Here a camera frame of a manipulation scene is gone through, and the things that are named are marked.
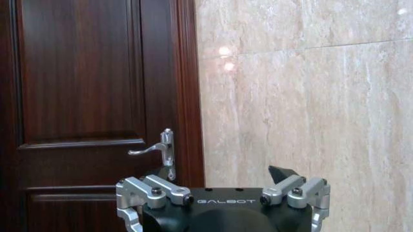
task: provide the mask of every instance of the door lever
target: door lever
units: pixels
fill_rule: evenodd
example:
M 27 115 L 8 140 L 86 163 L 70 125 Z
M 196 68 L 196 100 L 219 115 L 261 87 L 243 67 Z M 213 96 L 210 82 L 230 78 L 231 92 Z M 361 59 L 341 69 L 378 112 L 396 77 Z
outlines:
M 143 151 L 130 150 L 128 154 L 131 156 L 142 155 L 150 151 L 162 151 L 162 162 L 163 166 L 168 170 L 168 180 L 175 180 L 175 153 L 174 153 L 174 131 L 166 129 L 160 133 L 160 143 L 156 143 Z

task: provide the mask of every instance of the door panel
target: door panel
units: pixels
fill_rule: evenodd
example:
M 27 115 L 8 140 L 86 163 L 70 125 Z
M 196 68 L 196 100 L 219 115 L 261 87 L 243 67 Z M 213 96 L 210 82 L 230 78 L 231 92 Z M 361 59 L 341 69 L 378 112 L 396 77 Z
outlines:
M 19 3 L 24 143 L 144 138 L 139 10 L 130 0 Z
M 27 196 L 28 231 L 122 231 L 123 221 L 114 220 L 116 199 L 112 188 L 32 190 Z

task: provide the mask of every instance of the dark brown door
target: dark brown door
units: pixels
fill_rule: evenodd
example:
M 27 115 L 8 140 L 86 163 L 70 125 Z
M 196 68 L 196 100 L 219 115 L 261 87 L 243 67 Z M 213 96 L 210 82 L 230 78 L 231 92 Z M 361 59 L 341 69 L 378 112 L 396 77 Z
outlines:
M 203 185 L 192 3 L 0 1 L 0 230 L 124 231 L 114 184 L 162 165 L 127 151 L 164 128 Z

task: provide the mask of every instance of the door lock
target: door lock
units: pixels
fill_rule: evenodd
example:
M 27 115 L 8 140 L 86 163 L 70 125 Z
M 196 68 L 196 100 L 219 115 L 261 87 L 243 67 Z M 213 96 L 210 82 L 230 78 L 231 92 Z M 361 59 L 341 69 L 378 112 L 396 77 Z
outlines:
M 174 131 L 171 129 L 166 129 L 160 133 L 160 143 L 156 143 L 151 147 L 148 147 L 146 150 L 142 151 L 134 151 L 130 150 L 128 154 L 131 156 L 142 155 L 150 151 L 162 151 L 162 162 L 163 166 L 168 170 L 168 180 L 175 180 L 175 153 L 174 153 Z

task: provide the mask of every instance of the bolt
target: bolt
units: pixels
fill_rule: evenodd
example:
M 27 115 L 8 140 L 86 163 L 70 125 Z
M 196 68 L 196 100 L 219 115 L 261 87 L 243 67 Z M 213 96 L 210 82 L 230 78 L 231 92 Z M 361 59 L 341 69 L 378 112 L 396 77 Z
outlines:
M 259 197 L 259 202 L 261 202 L 262 205 L 267 206 L 267 205 L 271 204 L 271 199 L 267 195 L 263 194 Z
M 301 188 L 294 188 L 293 189 L 293 194 L 302 196 L 302 189 Z
M 184 196 L 183 198 L 183 205 L 190 205 L 194 203 L 194 196 L 191 194 L 188 194 L 187 196 Z
M 152 187 L 151 193 L 154 196 L 159 196 L 162 194 L 162 190 L 159 187 Z

